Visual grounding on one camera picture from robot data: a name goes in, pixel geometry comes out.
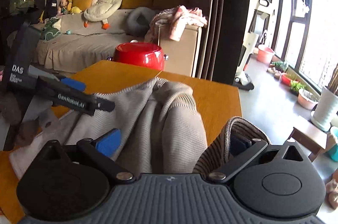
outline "sofa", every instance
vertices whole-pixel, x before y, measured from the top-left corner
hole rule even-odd
[[[89,22],[89,26],[85,28],[82,13],[61,15],[59,17],[62,34],[48,42],[40,40],[34,52],[33,62],[43,65],[46,69],[79,72],[107,59],[108,56],[113,56],[117,45],[131,40],[143,40],[127,34],[126,19],[133,9],[145,6],[161,10],[182,4],[188,5],[189,0],[123,0],[121,8],[108,18],[110,27],[107,30],[101,28],[100,22]],[[43,28],[43,24],[33,26],[40,30]],[[168,26],[161,27],[158,38],[158,44],[163,48],[164,54],[169,56],[165,71],[195,76],[202,30],[196,26],[187,26],[180,42],[168,39],[168,30]],[[7,39],[9,45],[14,36],[15,34],[11,34]]]

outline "red pot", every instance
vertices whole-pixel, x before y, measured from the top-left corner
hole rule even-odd
[[[116,47],[113,61],[147,67],[164,69],[165,55],[162,48],[152,43],[124,43]]]
[[[288,78],[286,73],[282,73],[282,83],[287,86],[291,86],[292,79]]]

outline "striped fabric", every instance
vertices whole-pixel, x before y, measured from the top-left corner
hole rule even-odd
[[[259,138],[271,144],[270,139],[259,128],[244,118],[233,117],[229,119],[214,142],[202,153],[195,165],[194,173],[206,177],[213,170],[229,162],[232,157],[229,152],[231,133],[238,133],[247,139]]]

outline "pink clothes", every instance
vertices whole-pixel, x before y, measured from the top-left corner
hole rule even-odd
[[[187,9],[185,6],[179,6],[166,9],[154,16],[144,41],[157,43],[158,28],[162,24],[170,24],[169,38],[179,41],[186,25],[205,27],[207,19],[202,15],[202,10],[199,8]]]

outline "metal screw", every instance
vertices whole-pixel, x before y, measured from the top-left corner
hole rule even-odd
[[[121,173],[118,173],[116,175],[116,178],[118,180],[127,181],[127,180],[131,180],[133,178],[133,175],[131,173],[128,173],[128,172],[121,172]]]
[[[212,172],[209,173],[209,178],[213,180],[223,180],[226,178],[226,175],[224,173]]]

